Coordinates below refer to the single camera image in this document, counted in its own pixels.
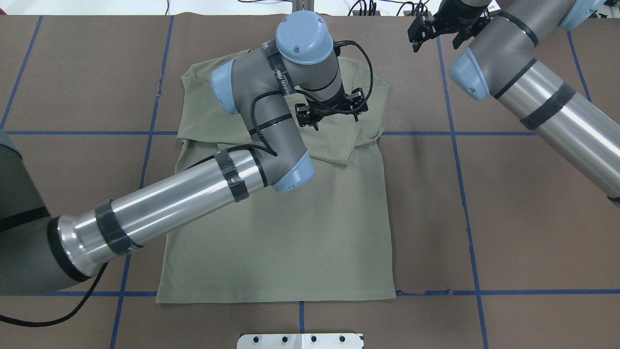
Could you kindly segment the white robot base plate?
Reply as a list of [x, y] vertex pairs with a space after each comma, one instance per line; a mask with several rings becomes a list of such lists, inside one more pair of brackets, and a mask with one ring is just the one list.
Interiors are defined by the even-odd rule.
[[364, 349], [357, 333], [278, 333], [240, 336], [237, 349]]

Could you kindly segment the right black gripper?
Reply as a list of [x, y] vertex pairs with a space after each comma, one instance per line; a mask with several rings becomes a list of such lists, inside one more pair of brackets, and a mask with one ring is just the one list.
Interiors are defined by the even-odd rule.
[[426, 2], [419, 1], [410, 13], [413, 22], [407, 30], [412, 50], [419, 52], [425, 42], [445, 34], [455, 34], [452, 48], [459, 48], [489, 24], [489, 5], [489, 0], [443, 0], [432, 14]]

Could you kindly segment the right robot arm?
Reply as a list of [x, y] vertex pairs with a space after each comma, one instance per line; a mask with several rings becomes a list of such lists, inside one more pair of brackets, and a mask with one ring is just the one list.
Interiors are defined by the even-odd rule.
[[580, 26], [602, 0], [512, 0], [494, 16], [489, 4], [443, 0], [430, 13], [419, 1], [407, 31], [413, 51], [445, 34], [455, 35], [455, 49], [471, 40], [449, 67], [452, 81], [475, 100], [492, 96], [618, 205], [619, 125], [533, 53], [556, 28]]

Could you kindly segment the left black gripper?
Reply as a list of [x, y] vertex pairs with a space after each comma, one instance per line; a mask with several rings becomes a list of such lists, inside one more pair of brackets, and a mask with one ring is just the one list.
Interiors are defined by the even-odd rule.
[[361, 87], [347, 94], [342, 88], [334, 97], [327, 101], [319, 101], [317, 97], [303, 89], [297, 89], [297, 93], [306, 98], [306, 104], [296, 104], [297, 124], [301, 127], [312, 127], [319, 130], [318, 124], [323, 118], [335, 114], [349, 115], [354, 122], [359, 121], [359, 115], [369, 111], [368, 100]]

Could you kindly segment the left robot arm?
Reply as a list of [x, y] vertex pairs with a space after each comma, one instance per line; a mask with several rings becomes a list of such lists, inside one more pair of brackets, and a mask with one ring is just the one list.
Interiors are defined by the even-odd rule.
[[219, 106], [242, 117], [250, 143], [220, 150], [195, 165], [78, 216], [52, 217], [22, 156], [1, 134], [1, 294], [59, 291], [91, 278], [106, 264], [258, 190], [285, 193], [315, 174], [299, 127], [329, 115], [357, 117], [370, 93], [347, 94], [340, 48], [324, 19], [297, 11], [275, 38], [211, 73]]

